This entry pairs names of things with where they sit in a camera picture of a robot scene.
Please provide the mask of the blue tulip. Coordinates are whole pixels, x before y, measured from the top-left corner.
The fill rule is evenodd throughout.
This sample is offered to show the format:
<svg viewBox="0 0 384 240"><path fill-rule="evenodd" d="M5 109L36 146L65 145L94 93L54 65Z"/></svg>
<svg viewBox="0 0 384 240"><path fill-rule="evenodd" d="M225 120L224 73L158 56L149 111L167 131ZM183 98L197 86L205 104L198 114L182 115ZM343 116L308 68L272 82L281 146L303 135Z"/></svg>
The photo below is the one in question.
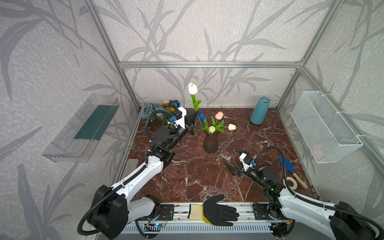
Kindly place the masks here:
<svg viewBox="0 0 384 240"><path fill-rule="evenodd" d="M211 133L209 130L209 125L208 125L207 119L203 113L199 113L199 119L200 119L200 122L202 125L202 129L210 135Z"/></svg>

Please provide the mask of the cream tulip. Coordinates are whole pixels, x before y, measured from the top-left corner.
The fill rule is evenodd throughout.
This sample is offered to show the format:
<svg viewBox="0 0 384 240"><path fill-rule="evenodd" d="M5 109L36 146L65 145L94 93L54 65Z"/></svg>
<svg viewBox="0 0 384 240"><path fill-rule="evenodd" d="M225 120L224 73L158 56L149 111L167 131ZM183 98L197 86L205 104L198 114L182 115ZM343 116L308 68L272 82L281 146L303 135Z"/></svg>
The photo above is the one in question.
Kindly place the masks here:
<svg viewBox="0 0 384 240"><path fill-rule="evenodd" d="M234 131L237 129L237 126L234 124L228 124L228 126L221 127L221 129L227 129L229 131Z"/></svg>

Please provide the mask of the pink tulip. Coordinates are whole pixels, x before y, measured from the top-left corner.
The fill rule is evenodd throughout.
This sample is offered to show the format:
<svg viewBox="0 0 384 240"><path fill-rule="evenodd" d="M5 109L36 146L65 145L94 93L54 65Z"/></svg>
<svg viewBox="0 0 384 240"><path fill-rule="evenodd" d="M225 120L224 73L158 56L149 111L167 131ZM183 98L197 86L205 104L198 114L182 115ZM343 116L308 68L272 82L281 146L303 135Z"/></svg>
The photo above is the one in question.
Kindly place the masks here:
<svg viewBox="0 0 384 240"><path fill-rule="evenodd" d="M220 132L220 133L224 133L225 132L223 129L221 129L221 127L224 126L223 117L224 117L224 113L223 112L218 112L215 115L215 117L212 117L212 126L216 127L216 131L215 132Z"/></svg>

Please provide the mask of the pale white tulip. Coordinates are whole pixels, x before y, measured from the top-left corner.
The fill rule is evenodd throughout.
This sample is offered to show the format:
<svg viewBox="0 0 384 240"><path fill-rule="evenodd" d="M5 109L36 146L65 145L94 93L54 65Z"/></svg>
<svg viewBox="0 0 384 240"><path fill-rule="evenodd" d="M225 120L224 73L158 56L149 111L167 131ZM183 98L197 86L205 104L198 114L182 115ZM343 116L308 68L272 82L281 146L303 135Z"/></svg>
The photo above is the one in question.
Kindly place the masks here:
<svg viewBox="0 0 384 240"><path fill-rule="evenodd" d="M189 83L188 84L188 91L189 91L189 94L190 94L191 99L192 99L193 107L194 107L195 111L197 112L198 108L199 108L199 104L201 103L201 101L196 100L196 94L198 93L198 87L193 83Z"/></svg>

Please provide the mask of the pink glass vase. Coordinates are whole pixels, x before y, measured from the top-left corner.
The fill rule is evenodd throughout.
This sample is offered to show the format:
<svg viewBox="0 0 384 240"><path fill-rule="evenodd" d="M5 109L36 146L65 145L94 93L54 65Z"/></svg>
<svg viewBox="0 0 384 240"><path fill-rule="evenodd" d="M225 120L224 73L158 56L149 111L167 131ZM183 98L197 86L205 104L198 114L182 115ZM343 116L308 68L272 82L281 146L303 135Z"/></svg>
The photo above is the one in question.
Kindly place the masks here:
<svg viewBox="0 0 384 240"><path fill-rule="evenodd" d="M206 153L215 154L219 148L219 134L206 134L203 141L203 149Z"/></svg>

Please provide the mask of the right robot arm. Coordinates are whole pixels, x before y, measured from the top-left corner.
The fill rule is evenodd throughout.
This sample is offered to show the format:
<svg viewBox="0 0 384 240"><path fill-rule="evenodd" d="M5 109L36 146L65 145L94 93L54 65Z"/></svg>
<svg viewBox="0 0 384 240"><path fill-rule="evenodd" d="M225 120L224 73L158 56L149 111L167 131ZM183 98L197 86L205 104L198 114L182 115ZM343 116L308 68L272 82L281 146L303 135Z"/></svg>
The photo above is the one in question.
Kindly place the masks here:
<svg viewBox="0 0 384 240"><path fill-rule="evenodd" d="M337 205L325 203L301 195L288 184L288 178L283 178L279 184L279 175L269 165L256 167L260 156L255 159L250 153L236 150L240 155L241 166L235 168L228 162L225 165L233 176L245 175L261 187L268 206L262 214L272 219L289 219L328 236L332 240L382 240L384 229L375 221L361 216L354 208L344 202Z"/></svg>

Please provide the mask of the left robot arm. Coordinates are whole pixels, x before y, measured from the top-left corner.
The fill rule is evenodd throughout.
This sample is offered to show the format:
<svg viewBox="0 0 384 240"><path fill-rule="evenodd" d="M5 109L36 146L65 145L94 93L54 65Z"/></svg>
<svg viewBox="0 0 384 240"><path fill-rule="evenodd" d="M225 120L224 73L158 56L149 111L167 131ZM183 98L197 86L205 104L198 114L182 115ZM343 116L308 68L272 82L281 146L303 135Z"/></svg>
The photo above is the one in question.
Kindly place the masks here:
<svg viewBox="0 0 384 240"><path fill-rule="evenodd" d="M132 173L113 184L98 188L90 209L81 218L77 232L81 236L102 233L108 239L115 239L133 221L146 216L157 216L160 202L154 197L143 197L134 201L133 197L151 180L162 172L175 155L172 152L177 143L187 134L195 134L194 126L199 113L187 114L179 107L171 114L166 111L154 111L163 114L169 121L168 126L159 128L152 137L146 132L153 146L146 160Z"/></svg>

